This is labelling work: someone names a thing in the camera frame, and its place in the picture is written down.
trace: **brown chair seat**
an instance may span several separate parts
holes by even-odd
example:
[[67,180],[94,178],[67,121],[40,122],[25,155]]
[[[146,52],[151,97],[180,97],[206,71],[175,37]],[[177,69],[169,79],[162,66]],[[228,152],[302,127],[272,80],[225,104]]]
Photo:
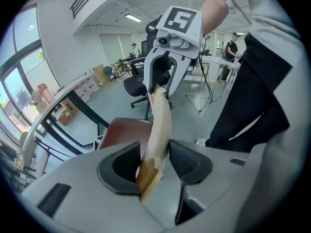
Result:
[[140,156],[143,156],[147,149],[147,143],[151,134],[153,122],[116,117],[110,123],[106,135],[98,146],[98,150],[113,145],[140,141]]

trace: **tree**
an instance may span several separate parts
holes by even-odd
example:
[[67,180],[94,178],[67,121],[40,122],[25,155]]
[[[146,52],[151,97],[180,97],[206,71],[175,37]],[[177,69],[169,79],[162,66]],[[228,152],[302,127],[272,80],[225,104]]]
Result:
[[43,53],[43,50],[41,49],[38,57],[40,58],[40,60],[44,61],[45,60],[45,56],[44,56],[44,53]]

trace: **person in gray shirt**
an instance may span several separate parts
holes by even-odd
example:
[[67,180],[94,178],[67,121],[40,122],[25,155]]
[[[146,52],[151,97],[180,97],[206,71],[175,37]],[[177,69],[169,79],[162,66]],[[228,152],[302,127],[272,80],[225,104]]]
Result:
[[[289,127],[274,90],[298,65],[306,54],[305,48],[277,0],[247,1],[251,26],[240,70],[210,139],[198,139],[197,144],[250,152],[256,144],[267,142]],[[234,11],[232,0],[206,0],[201,8],[204,35]],[[250,129],[235,137],[258,117]]]

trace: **white ceiling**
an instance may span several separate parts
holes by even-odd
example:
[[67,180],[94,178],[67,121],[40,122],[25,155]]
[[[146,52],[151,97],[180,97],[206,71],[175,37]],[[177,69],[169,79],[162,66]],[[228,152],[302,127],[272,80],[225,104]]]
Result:
[[[115,26],[123,27],[141,32],[145,31],[148,22],[155,20],[168,9],[170,5],[191,7],[200,10],[205,0],[116,0],[97,15],[93,17],[87,26]],[[248,12],[246,0],[235,0],[237,4]],[[132,14],[142,22],[135,22],[125,17],[125,14]],[[217,28],[222,32],[245,32],[248,23],[243,15],[236,10],[235,14],[229,14],[225,21]]]

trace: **gray floor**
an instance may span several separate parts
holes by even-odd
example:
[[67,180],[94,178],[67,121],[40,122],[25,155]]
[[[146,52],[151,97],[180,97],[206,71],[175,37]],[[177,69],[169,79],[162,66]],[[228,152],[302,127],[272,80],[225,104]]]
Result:
[[[217,99],[223,92],[223,85],[217,84],[214,89],[214,99]],[[207,87],[204,85],[204,96],[208,96]],[[195,142],[197,138],[209,138],[221,111],[225,104],[229,91],[226,91],[218,102],[207,105],[205,109],[198,113],[193,105],[188,101],[186,93],[201,94],[199,82],[183,81],[176,94],[170,101],[173,103],[171,110],[173,139]],[[110,123],[115,117],[131,117],[142,119],[145,113],[147,102],[141,102],[131,108],[130,103],[138,98],[127,94],[122,82],[112,82],[102,86],[91,95],[87,104],[104,120]],[[200,99],[193,99],[200,106]],[[151,111],[149,119],[153,120]],[[86,144],[93,141],[97,135],[97,126],[83,113],[78,112],[75,119],[66,127],[63,127],[73,138],[80,143]],[[59,143],[49,135],[45,141],[59,150],[74,156],[65,150]],[[50,157],[46,172],[51,172],[61,164],[59,160]],[[165,228],[174,227],[180,193],[180,180],[177,177],[170,162],[166,162],[163,177],[151,197],[145,202],[147,210],[153,214]]]

